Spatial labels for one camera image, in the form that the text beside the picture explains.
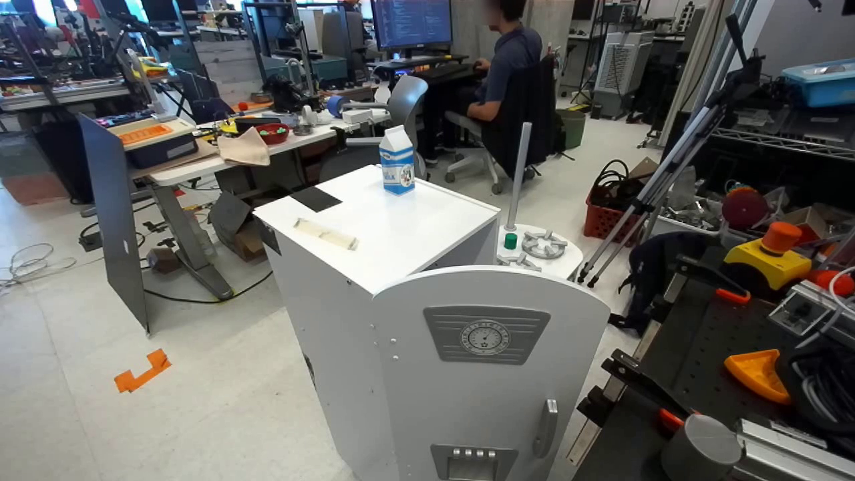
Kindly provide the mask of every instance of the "man sitting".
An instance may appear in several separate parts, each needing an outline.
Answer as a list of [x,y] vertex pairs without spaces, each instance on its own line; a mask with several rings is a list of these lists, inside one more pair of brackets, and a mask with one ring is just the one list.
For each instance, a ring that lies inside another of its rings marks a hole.
[[527,0],[483,0],[483,15],[491,31],[503,33],[495,44],[487,70],[483,96],[465,107],[465,115],[479,122],[491,122],[500,115],[513,72],[539,64],[541,40],[535,29],[521,27]]

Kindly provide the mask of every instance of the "circular logo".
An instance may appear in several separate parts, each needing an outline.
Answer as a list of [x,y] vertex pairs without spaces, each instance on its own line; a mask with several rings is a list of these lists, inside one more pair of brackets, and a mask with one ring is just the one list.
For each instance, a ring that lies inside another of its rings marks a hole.
[[503,323],[481,318],[461,329],[460,341],[472,354],[503,354],[508,349],[509,333]]

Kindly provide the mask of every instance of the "tripod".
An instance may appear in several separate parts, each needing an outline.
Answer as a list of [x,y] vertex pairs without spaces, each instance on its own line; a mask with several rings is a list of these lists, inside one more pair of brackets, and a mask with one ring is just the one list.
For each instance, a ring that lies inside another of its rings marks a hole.
[[667,186],[672,183],[672,178],[679,178],[679,172],[700,151],[711,128],[722,122],[722,116],[727,115],[727,108],[738,99],[739,88],[758,80],[762,59],[744,56],[743,29],[739,29],[738,15],[727,15],[727,31],[739,52],[743,70],[730,72],[723,84],[706,102],[703,108],[698,108],[698,115],[684,128],[684,132],[679,136],[672,150],[664,154],[663,164],[652,172],[652,178],[643,183],[639,198],[627,205],[627,210],[619,215],[619,222],[608,230],[606,241],[594,251],[594,255],[584,263],[580,263],[569,274],[569,279],[584,283],[587,274],[594,274],[587,279],[587,285],[594,289],[598,283],[598,278],[606,271],[606,266],[619,254],[619,246],[627,246],[627,241],[643,227],[643,222],[655,222],[652,215],[658,214],[658,205],[663,202]]

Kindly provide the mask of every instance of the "computer monitor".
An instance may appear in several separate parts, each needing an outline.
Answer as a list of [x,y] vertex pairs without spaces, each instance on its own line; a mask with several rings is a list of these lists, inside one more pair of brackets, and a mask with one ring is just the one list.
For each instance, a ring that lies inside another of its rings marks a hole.
[[377,42],[384,51],[451,48],[451,0],[370,0]]

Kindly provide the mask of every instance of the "plastic container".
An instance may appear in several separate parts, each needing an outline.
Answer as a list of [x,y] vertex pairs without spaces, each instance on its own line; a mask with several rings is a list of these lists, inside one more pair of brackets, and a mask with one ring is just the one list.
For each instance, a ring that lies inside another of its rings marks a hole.
[[798,88],[801,102],[809,108],[855,104],[855,59],[798,64],[783,70],[781,76]]
[[378,143],[382,186],[386,191],[404,194],[417,183],[417,151],[404,130],[386,128]]

